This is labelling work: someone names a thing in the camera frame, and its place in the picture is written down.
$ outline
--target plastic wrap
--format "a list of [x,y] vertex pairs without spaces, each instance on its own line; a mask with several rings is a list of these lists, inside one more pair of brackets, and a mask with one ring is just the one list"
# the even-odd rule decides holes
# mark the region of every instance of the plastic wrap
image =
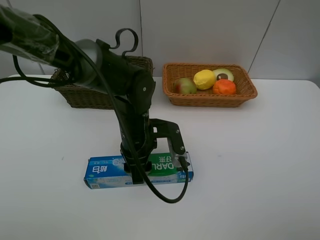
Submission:
[[0,5],[0,50],[50,65],[59,36],[33,15]]

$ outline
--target black cable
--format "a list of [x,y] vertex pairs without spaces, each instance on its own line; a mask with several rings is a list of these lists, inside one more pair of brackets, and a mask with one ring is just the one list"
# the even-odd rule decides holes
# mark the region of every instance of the black cable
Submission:
[[[150,188],[150,190],[161,200],[163,200],[166,203],[169,204],[174,204],[179,202],[185,195],[186,191],[187,191],[187,187],[188,187],[188,182],[189,182],[189,173],[188,173],[188,164],[187,161],[184,157],[180,157],[178,159],[178,161],[181,164],[181,167],[183,169],[183,171],[185,172],[185,183],[182,189],[181,194],[175,198],[175,199],[169,199],[165,196],[163,196],[156,188],[155,186],[152,184],[152,182],[150,181],[150,179],[148,178],[145,170],[143,169],[140,161],[139,161],[139,156],[138,153],[135,149],[133,140],[130,137],[130,133],[128,131],[127,126],[124,123],[124,120],[120,114],[120,111],[118,109],[115,97],[112,94],[111,88],[108,84],[108,82],[105,80],[105,77],[103,76],[103,74],[101,73],[101,71],[98,69],[98,67],[96,66],[96,64],[91,60],[91,58],[88,57],[87,54],[85,54],[82,49],[80,49],[74,42],[70,41],[67,37],[65,37],[58,29],[57,27],[50,22],[46,17],[42,16],[42,15],[34,15],[37,19],[41,20],[42,22],[44,22],[45,24],[47,24],[54,32],[57,33],[57,35],[63,40],[64,44],[69,48],[69,50],[74,53],[75,56],[77,56],[78,54],[81,55],[87,62],[88,64],[92,67],[92,69],[95,71],[95,73],[97,74],[97,76],[99,77],[101,83],[103,84],[104,88],[106,89],[107,93],[109,94],[111,103],[113,105],[115,114],[118,118],[119,121],[119,125],[123,131],[123,134],[125,135],[125,138],[127,139],[127,144],[129,147],[129,150],[132,154],[132,157],[134,159],[135,164],[137,165],[137,169],[139,171],[139,173],[142,175],[145,183],[148,185],[148,187]],[[3,78],[1,79],[0,83],[3,82],[8,82],[8,81],[14,81],[14,80],[22,80],[22,78],[24,78],[25,80],[27,80],[29,83],[35,84],[37,86],[44,85],[46,88],[51,88],[52,85],[51,84],[42,84],[39,82],[35,82],[35,81],[43,81],[43,82],[53,82],[52,79],[49,80],[44,80],[43,78],[38,78],[38,77],[27,77],[26,75],[24,75],[24,73],[21,71],[19,64],[18,64],[18,59],[17,57],[13,57],[13,60],[15,62],[15,67],[18,71],[18,73],[22,76],[22,77],[9,77],[9,78]]]

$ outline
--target red apple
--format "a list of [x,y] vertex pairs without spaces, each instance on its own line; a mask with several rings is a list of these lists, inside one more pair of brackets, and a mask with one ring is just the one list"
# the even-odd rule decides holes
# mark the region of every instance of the red apple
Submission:
[[176,80],[174,89],[176,94],[195,94],[197,92],[195,82],[187,77]]

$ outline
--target halved avocado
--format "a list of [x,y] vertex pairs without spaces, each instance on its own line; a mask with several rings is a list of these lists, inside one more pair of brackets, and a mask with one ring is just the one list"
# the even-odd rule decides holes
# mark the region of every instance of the halved avocado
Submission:
[[215,74],[217,81],[220,79],[228,79],[232,82],[234,81],[234,75],[226,68],[219,68],[213,70],[213,73]]

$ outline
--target brown wicker basket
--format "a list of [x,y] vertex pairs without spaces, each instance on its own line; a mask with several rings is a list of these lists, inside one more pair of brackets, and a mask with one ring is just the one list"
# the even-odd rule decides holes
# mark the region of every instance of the brown wicker basket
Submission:
[[[175,93],[175,80],[193,79],[197,72],[205,69],[229,69],[234,76],[236,94],[217,95],[213,94],[212,88],[197,90],[196,94]],[[235,108],[258,95],[246,70],[241,66],[230,64],[167,63],[163,66],[162,87],[170,102],[177,106]]]
[[[153,62],[148,57],[127,56],[129,62],[140,66],[153,73]],[[66,73],[56,69],[51,77],[54,80],[65,81],[68,79]],[[71,107],[76,109],[114,109],[107,94],[97,92],[82,86],[69,84],[66,86],[53,87],[66,99]]]

